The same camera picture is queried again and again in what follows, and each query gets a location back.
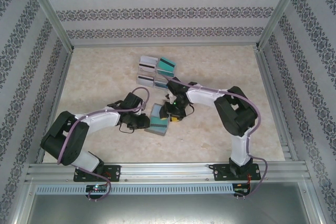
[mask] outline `wire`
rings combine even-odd
[[[250,173],[247,175],[247,178],[248,178],[248,182],[247,182],[247,184],[248,184],[248,189],[250,189],[251,188],[251,175],[250,175]]]
[[[258,121],[257,121],[257,124],[252,128],[252,130],[250,132],[247,133],[247,141],[246,141],[246,153],[249,157],[251,158],[254,158],[254,159],[257,159],[257,160],[261,160],[265,163],[265,171],[264,171],[264,174],[262,175],[258,185],[254,188],[254,190],[252,192],[250,192],[247,196],[250,196],[252,195],[253,193],[256,192],[256,190],[260,187],[261,183],[264,181],[265,177],[266,177],[266,174],[267,174],[267,170],[268,170],[268,163],[267,161],[264,159],[264,158],[261,158],[261,157],[255,157],[255,156],[252,156],[250,154],[250,151],[249,151],[249,141],[250,141],[250,136],[252,135],[252,133],[254,133],[260,126],[261,124],[261,114],[260,114],[260,111],[258,110],[257,106],[251,102],[250,100],[248,100],[246,97],[242,97],[241,95],[239,94],[235,94],[235,93],[230,93],[230,92],[227,92],[227,91],[224,91],[224,90],[217,90],[217,89],[211,89],[211,88],[207,88],[207,87],[203,87],[203,86],[193,86],[193,85],[189,85],[187,83],[184,83],[184,82],[181,82],[181,81],[177,81],[173,78],[168,78],[166,76],[164,76],[168,81],[173,81],[175,83],[178,83],[178,84],[181,84],[181,85],[184,85],[186,87],[189,87],[189,88],[193,88],[193,89],[200,89],[200,90],[206,90],[206,91],[210,91],[210,92],[216,92],[216,93],[220,93],[220,94],[225,94],[225,95],[231,95],[233,97],[237,97],[245,102],[247,102],[249,105],[252,106],[252,108],[256,111],[257,113],[257,117],[258,117]]]
[[[120,126],[119,126],[119,131],[120,131],[120,132],[122,132],[122,133],[127,133],[127,134],[132,134],[132,133],[134,132],[134,129],[133,129],[132,132],[122,131],[122,130],[120,129],[120,128],[121,128],[121,125],[122,125],[122,124],[120,124]]]
[[[102,195],[100,198],[98,198],[98,199],[92,199],[92,198],[90,198],[90,195],[91,195],[91,193],[94,192],[94,191],[89,191],[89,194],[88,194],[88,199],[89,199],[89,201],[92,201],[92,200],[93,200],[93,201],[97,202],[97,201],[100,201],[100,200],[106,198],[106,197],[110,194],[111,189],[112,189],[112,185],[111,185],[111,181],[109,181],[108,178],[106,178],[106,177],[104,177],[104,176],[101,176],[101,175],[99,175],[99,174],[96,174],[96,173],[89,172],[88,170],[85,170],[85,169],[80,168],[80,167],[77,167],[77,166],[74,166],[74,167],[77,168],[77,169],[79,169],[79,170],[81,170],[82,172],[88,173],[88,174],[93,175],[93,176],[96,176],[96,177],[98,177],[98,178],[102,178],[102,179],[104,179],[104,180],[107,182],[106,185],[109,187],[108,190],[107,190],[107,192],[106,192],[104,195]]]
[[[193,109],[193,112],[191,112],[190,114],[188,114],[187,116],[191,115],[192,113],[195,112],[195,108],[189,103],[189,106]]]
[[[78,119],[78,120],[71,126],[71,128],[70,128],[70,130],[69,130],[69,133],[68,133],[68,135],[67,135],[66,138],[65,138],[65,141],[64,141],[64,143],[63,143],[62,149],[61,149],[61,151],[60,151],[60,153],[59,153],[59,155],[58,155],[57,164],[59,165],[59,164],[61,163],[61,160],[62,160],[64,151],[65,151],[65,149],[66,149],[66,147],[67,147],[68,141],[69,141],[69,139],[70,139],[70,137],[71,137],[71,135],[72,135],[72,133],[73,133],[73,131],[74,131],[76,125],[77,125],[80,121],[82,121],[83,119],[85,119],[85,118],[87,118],[87,117],[89,117],[89,116],[95,115],[95,114],[100,114],[100,113],[108,113],[108,112],[131,112],[131,111],[134,111],[134,110],[137,110],[137,109],[143,109],[143,108],[145,108],[145,107],[146,107],[146,104],[147,104],[147,102],[148,102],[148,100],[149,100],[149,97],[150,97],[149,90],[148,90],[147,88],[144,88],[144,87],[137,87],[137,88],[135,88],[135,89],[132,91],[132,93],[133,93],[134,91],[138,90],[138,89],[143,89],[143,90],[145,90],[145,91],[147,92],[147,98],[146,98],[146,101],[144,101],[139,107],[136,107],[136,108],[134,108],[134,109],[127,109],[127,110],[115,110],[115,109],[99,110],[99,111],[91,112],[91,113],[89,113],[89,114],[87,114],[87,115],[84,115],[84,116],[82,116],[81,118],[79,118],[79,119]],[[77,168],[78,168],[79,170],[85,172],[85,173],[88,173],[88,174],[91,174],[91,175],[93,175],[93,176],[96,176],[96,177],[99,177],[99,178],[102,178],[102,179],[106,180],[107,185],[109,186],[108,191],[106,192],[106,194],[104,194],[103,196],[101,196],[99,199],[95,199],[95,201],[102,200],[102,199],[104,199],[106,196],[108,196],[108,195],[110,194],[110,191],[111,191],[111,189],[112,189],[112,185],[111,185],[111,181],[109,181],[108,178],[106,178],[106,177],[104,177],[104,176],[101,176],[101,175],[99,175],[99,174],[90,172],[90,171],[85,170],[85,169],[80,168],[80,167],[77,167]],[[92,191],[90,191],[89,194],[88,194],[88,198],[89,198],[89,200],[92,200],[92,199],[90,198],[91,193],[92,193]]]
[[[137,111],[134,111],[134,113],[138,113],[142,108],[139,108]]]
[[[110,173],[108,173],[108,172],[104,172],[103,174],[105,174],[105,173],[106,173],[106,175],[108,176],[108,178],[111,177],[111,174],[110,174]]]
[[[68,144],[68,141],[72,135],[72,132],[74,131],[75,127],[77,126],[77,124],[82,121],[83,119],[87,118],[87,117],[90,117],[92,115],[95,115],[95,114],[100,114],[100,113],[108,113],[108,112],[131,112],[131,111],[136,111],[138,109],[141,109],[141,108],[144,108],[149,100],[149,90],[147,88],[144,88],[144,87],[137,87],[135,88],[132,93],[135,91],[135,90],[138,90],[138,89],[144,89],[146,92],[147,92],[147,99],[146,101],[143,102],[143,104],[139,107],[136,107],[134,109],[127,109],[127,110],[115,110],[115,109],[108,109],[108,110],[98,110],[98,111],[94,111],[94,112],[91,112],[89,114],[86,114],[84,116],[82,116],[81,118],[79,118],[77,121],[74,122],[74,124],[71,126],[70,130],[69,130],[69,133],[67,135],[67,137],[65,138],[65,141],[63,143],[63,146],[62,146],[62,149],[58,155],[58,159],[57,159],[57,164],[59,165],[61,163],[61,160],[62,160],[62,157],[63,157],[63,154],[64,154],[64,151],[67,147],[67,144]]]

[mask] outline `block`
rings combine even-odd
[[[139,61],[139,70],[155,73],[156,72],[156,64],[158,62],[158,58],[150,57],[150,56],[141,56]]]
[[[138,84],[147,86],[147,87],[153,87],[154,86],[154,77],[151,77],[149,75],[144,75],[141,73],[138,73]]]
[[[154,87],[158,89],[162,89],[162,90],[168,90],[168,87],[167,87],[168,80],[158,78],[157,76],[158,75],[156,75],[156,77],[154,78]]]
[[[151,112],[150,116],[150,127],[145,129],[146,132],[157,134],[160,136],[164,136],[168,129],[169,125],[169,118],[167,119],[160,119],[159,112],[162,105],[155,103]]]
[[[157,63],[156,73],[163,76],[174,77],[175,69],[176,63],[174,61],[162,57]]]

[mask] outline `yellow object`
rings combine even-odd
[[[171,121],[172,121],[172,122],[178,122],[179,119],[178,119],[178,118],[171,118]]]

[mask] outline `patterned wallpaper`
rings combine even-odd
[[[37,0],[0,1],[0,223],[36,161],[66,59]]]
[[[264,48],[300,159],[336,223],[336,0],[291,0]]]
[[[279,0],[50,0],[72,43],[257,42]]]

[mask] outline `black cable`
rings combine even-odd
[[[195,112],[195,108],[189,103],[189,106],[193,109],[193,112],[191,112],[190,114],[188,114],[187,116],[191,115],[192,113]]]
[[[134,132],[134,129],[133,129],[132,132],[122,131],[122,130],[121,130],[121,125],[122,125],[122,124],[120,124],[120,126],[119,126],[119,131],[120,131],[120,132],[122,132],[122,133],[127,133],[127,134],[132,134],[132,133]]]

